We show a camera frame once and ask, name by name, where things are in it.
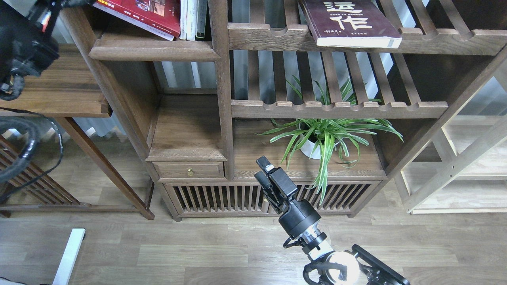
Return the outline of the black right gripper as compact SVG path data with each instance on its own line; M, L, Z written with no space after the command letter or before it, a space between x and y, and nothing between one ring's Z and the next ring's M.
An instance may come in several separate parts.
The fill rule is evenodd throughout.
M298 201L295 198L298 188L283 169L274 168L265 156L256 163L262 171L256 173L255 178L273 209L281 214L280 225L292 239L299 238L321 216L306 199Z

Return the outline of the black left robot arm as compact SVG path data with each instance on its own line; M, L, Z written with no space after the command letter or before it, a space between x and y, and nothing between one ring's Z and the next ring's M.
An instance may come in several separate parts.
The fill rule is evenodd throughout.
M40 76L59 57L52 37L63 8L92 4L92 0L36 0L27 15L1 1L1 99L18 99L26 76ZM40 140L36 124L23 117L1 118L1 130L27 131L28 137L14 162L1 171L1 182L18 176L31 163Z

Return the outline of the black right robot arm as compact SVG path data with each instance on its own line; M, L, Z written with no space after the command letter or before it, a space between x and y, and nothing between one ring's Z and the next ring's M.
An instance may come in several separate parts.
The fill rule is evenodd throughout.
M335 251L318 229L319 213L306 199L297 200L297 186L286 172L275 167L266 157L257 159L260 171L255 178L264 196L280 214L278 219L288 238L284 248L299 246L310 263L303 269L308 285L353 285L360 274L368 285L408 285L409 280L359 245L351 251Z

